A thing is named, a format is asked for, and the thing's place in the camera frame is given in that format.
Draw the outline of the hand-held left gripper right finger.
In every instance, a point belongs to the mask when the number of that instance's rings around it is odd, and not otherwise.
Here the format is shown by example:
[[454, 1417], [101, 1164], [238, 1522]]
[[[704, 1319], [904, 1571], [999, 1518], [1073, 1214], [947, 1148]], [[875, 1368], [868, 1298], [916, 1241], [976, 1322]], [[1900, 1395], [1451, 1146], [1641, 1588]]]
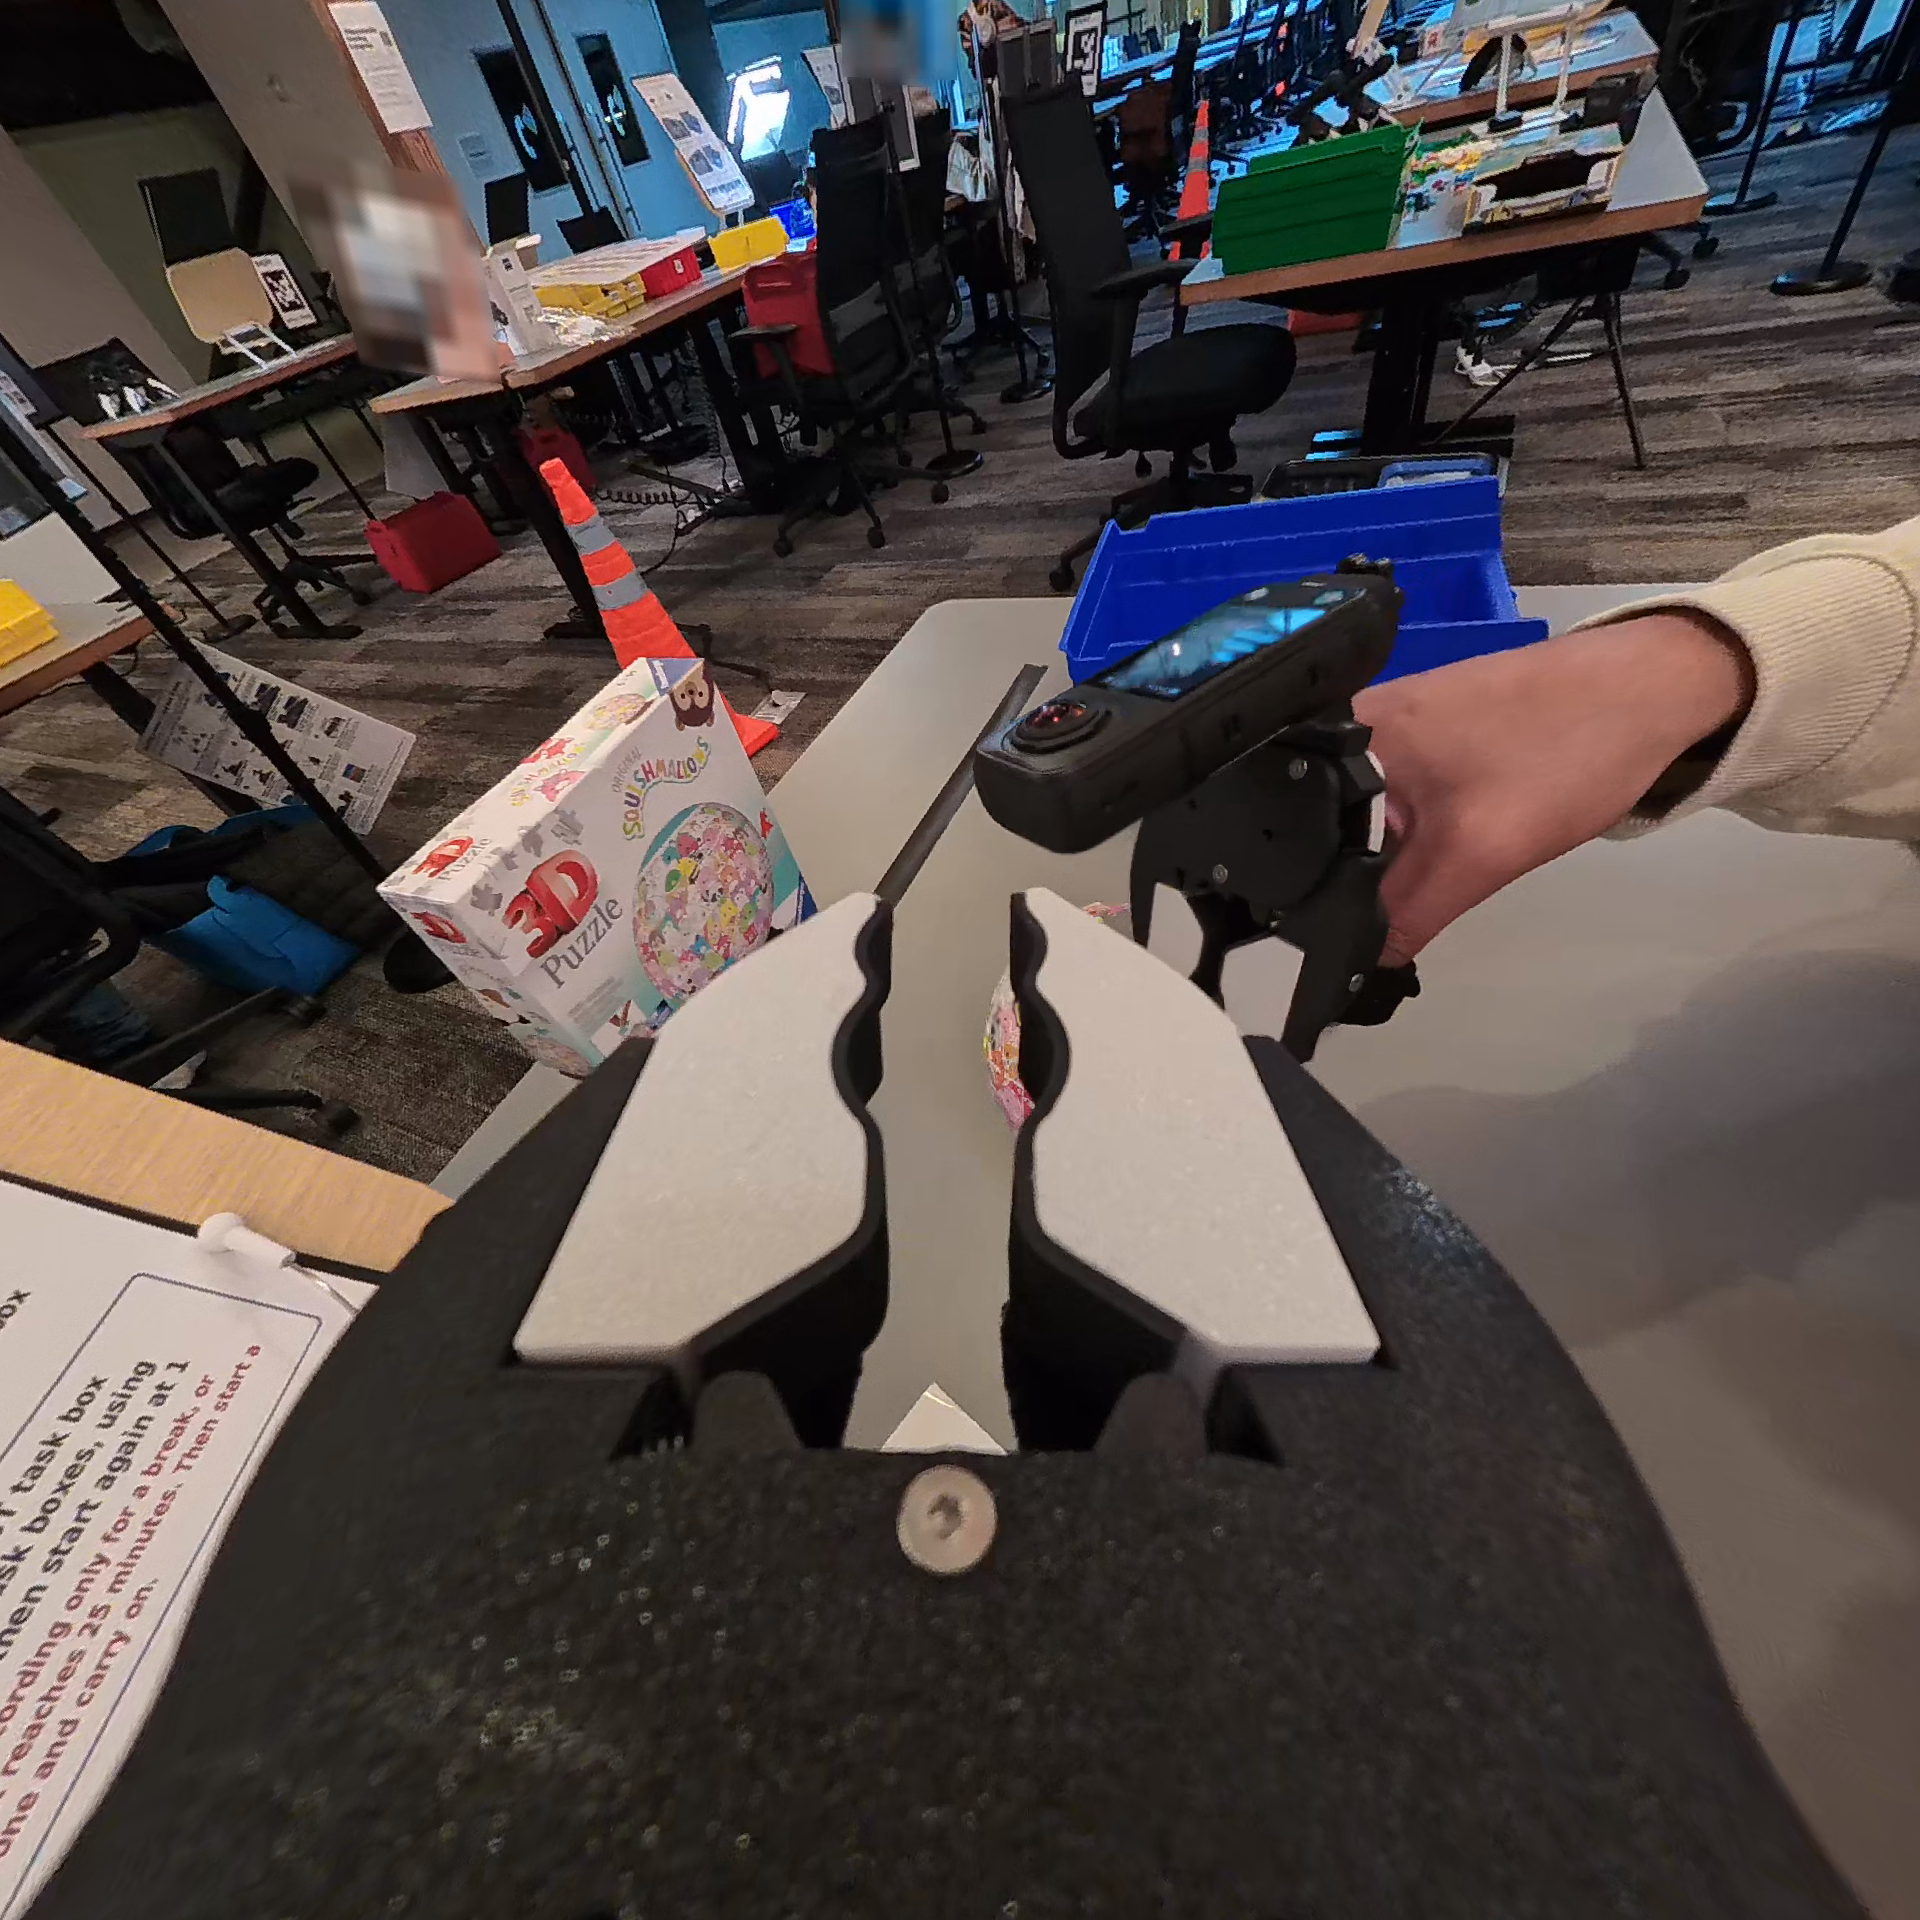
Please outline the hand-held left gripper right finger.
[[1207, 1425], [1231, 1377], [1384, 1356], [1237, 1022], [1103, 920], [1011, 900], [1029, 1113], [1000, 1371], [1021, 1452], [1092, 1450], [1163, 1377]]

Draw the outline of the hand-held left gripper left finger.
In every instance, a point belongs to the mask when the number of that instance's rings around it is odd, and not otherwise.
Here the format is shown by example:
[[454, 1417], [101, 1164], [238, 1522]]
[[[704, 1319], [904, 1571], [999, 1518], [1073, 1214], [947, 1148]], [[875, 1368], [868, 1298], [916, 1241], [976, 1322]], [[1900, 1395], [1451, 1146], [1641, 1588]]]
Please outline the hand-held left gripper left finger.
[[849, 894], [671, 1016], [511, 1338], [527, 1377], [641, 1375], [689, 1417], [765, 1382], [840, 1450], [892, 1303], [872, 1099], [894, 908]]

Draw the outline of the colourful puzzle ball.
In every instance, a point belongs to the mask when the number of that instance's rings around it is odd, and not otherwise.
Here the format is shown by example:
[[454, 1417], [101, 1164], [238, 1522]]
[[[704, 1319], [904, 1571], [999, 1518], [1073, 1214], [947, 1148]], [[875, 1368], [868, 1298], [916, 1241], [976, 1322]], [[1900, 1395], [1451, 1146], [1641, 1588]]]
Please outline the colourful puzzle ball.
[[1019, 1038], [1021, 1022], [1012, 975], [1011, 969], [1003, 969], [992, 987], [988, 1019], [981, 1036], [981, 1054], [992, 1099], [1012, 1134], [1016, 1134], [1029, 1113], [1033, 1113], [1033, 1099], [1019, 1070]]

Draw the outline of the puzzle ball cardboard box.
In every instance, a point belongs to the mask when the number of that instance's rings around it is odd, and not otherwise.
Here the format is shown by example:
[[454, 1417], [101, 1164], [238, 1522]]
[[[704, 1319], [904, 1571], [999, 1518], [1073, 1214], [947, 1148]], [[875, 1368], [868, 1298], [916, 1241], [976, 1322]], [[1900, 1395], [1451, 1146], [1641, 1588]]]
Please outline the puzzle ball cardboard box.
[[813, 913], [702, 658], [638, 658], [377, 884], [534, 1062], [582, 1080]]

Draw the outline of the person's right hand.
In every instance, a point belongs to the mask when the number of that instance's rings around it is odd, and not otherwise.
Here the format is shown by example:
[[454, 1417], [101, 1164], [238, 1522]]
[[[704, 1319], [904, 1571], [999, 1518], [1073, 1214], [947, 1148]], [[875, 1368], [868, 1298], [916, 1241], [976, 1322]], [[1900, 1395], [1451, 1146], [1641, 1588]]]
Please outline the person's right hand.
[[1382, 962], [1413, 966], [1507, 884], [1619, 827], [1752, 695], [1748, 652], [1693, 610], [1369, 686], [1352, 714], [1384, 782]]

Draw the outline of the blue plastic bin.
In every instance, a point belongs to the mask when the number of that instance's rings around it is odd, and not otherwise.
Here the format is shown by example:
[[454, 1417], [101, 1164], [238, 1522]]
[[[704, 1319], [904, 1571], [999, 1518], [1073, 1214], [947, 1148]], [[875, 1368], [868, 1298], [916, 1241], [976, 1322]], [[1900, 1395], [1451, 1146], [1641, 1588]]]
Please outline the blue plastic bin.
[[1329, 574], [1345, 558], [1387, 561], [1404, 598], [1380, 684], [1547, 635], [1507, 578], [1500, 486], [1475, 476], [1109, 527], [1063, 627], [1069, 679], [1088, 682], [1239, 593]]

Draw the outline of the black plastic crate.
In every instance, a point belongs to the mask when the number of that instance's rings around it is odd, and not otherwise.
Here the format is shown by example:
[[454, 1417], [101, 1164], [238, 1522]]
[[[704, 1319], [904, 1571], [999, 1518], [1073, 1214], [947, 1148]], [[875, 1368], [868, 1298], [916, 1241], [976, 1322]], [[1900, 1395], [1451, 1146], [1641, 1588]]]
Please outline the black plastic crate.
[[1433, 452], [1313, 452], [1271, 466], [1262, 498], [1340, 497], [1379, 490], [1420, 490], [1493, 479], [1503, 488], [1509, 459], [1483, 449]]

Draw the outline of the blue bag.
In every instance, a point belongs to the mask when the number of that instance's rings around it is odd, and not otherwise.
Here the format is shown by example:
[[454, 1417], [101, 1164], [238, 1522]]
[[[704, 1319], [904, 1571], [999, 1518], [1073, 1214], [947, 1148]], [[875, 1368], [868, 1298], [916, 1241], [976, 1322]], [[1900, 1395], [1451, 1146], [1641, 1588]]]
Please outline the blue bag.
[[108, 865], [109, 881], [131, 894], [142, 939], [205, 982], [310, 996], [360, 959], [360, 945], [244, 875], [307, 827], [320, 855], [339, 854], [307, 804], [280, 802], [215, 827], [160, 827]]

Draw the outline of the orange traffic cone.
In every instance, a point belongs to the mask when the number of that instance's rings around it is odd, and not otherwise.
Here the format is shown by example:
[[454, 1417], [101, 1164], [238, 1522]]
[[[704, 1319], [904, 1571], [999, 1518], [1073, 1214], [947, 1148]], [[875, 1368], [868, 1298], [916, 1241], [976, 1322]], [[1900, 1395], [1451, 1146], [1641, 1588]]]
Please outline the orange traffic cone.
[[1196, 262], [1209, 249], [1214, 183], [1209, 146], [1209, 99], [1199, 97], [1189, 128], [1182, 196], [1175, 219], [1163, 231], [1168, 259]]
[[599, 625], [615, 654], [619, 675], [566, 730], [529, 752], [521, 766], [576, 762], [606, 738], [631, 732], [660, 699], [654, 667], [687, 665], [697, 658], [677, 620], [640, 576], [631, 552], [611, 532], [574, 474], [559, 459], [540, 465], [542, 481], [559, 511], [561, 528], [591, 591]]

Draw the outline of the green plastic bin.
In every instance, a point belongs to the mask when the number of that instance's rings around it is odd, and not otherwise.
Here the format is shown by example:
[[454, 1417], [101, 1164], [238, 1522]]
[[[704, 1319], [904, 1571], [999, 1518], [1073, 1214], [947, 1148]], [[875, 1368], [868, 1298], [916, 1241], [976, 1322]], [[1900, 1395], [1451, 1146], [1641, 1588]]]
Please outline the green plastic bin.
[[1219, 186], [1211, 257], [1248, 274], [1387, 249], [1417, 146], [1417, 128], [1380, 124], [1253, 159]]

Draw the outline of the printed paper sheet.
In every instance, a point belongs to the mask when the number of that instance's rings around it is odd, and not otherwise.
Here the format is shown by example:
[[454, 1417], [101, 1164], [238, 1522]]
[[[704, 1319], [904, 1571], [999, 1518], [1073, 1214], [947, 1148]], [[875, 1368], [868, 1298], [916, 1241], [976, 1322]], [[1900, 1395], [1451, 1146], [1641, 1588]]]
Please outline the printed paper sheet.
[[[347, 827], [372, 832], [414, 755], [416, 734], [217, 650], [204, 650], [201, 656], [233, 699], [271, 732], [286, 756]], [[236, 799], [265, 807], [294, 800], [293, 786], [185, 664], [173, 664], [152, 695], [152, 716], [139, 734], [139, 750]]]

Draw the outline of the white instruction sheet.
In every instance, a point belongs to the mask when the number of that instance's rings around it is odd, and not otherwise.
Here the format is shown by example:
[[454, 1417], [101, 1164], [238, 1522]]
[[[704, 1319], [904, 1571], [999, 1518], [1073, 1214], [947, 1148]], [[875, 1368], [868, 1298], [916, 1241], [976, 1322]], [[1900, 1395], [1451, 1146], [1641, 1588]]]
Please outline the white instruction sheet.
[[213, 1558], [374, 1286], [4, 1183], [1, 1915], [105, 1800]]

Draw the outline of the open cardboard box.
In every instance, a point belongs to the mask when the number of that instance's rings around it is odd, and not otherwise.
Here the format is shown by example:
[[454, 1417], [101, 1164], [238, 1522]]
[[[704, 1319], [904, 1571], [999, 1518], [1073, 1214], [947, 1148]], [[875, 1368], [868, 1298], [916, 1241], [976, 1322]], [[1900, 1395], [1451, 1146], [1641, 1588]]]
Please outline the open cardboard box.
[[1606, 209], [1622, 155], [1619, 124], [1510, 136], [1460, 176], [1460, 231], [1487, 234]]

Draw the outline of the wooden office table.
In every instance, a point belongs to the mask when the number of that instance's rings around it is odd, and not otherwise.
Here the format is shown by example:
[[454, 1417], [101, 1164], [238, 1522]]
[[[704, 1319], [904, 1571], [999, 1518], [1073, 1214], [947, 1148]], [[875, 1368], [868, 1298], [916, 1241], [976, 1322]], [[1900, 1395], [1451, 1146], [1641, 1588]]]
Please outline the wooden office table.
[[749, 513], [769, 513], [789, 476], [784, 443], [769, 409], [747, 400], [735, 380], [735, 356], [721, 340], [724, 322], [742, 322], [749, 267], [710, 271], [631, 315], [606, 322], [582, 340], [521, 353], [485, 377], [427, 375], [372, 400], [385, 420], [407, 418], [427, 451], [470, 442], [480, 474], [511, 522], [550, 522], [552, 498], [517, 439], [534, 398], [565, 388], [579, 374], [627, 364], [652, 346], [685, 340], [692, 348], [710, 415], [718, 424]]
[[1404, 216], [1389, 248], [1260, 273], [1198, 263], [1177, 304], [1184, 313], [1272, 304], [1291, 313], [1373, 319], [1373, 370], [1355, 447], [1364, 455], [1420, 452], [1443, 433], [1425, 409], [1454, 304], [1487, 297], [1541, 267], [1563, 267], [1575, 257], [1637, 248], [1646, 235], [1688, 224], [1705, 199], [1705, 179], [1664, 99], [1652, 92], [1605, 203], [1470, 230], [1457, 194], [1445, 194]]

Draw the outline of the red plastic bin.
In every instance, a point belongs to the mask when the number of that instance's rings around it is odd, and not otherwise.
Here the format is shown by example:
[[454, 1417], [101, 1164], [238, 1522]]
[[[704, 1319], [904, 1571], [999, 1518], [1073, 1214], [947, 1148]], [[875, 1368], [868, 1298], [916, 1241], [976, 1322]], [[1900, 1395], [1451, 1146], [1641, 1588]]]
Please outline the red plastic bin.
[[487, 520], [454, 491], [369, 516], [363, 532], [374, 564], [405, 593], [432, 594], [500, 561], [500, 542]]

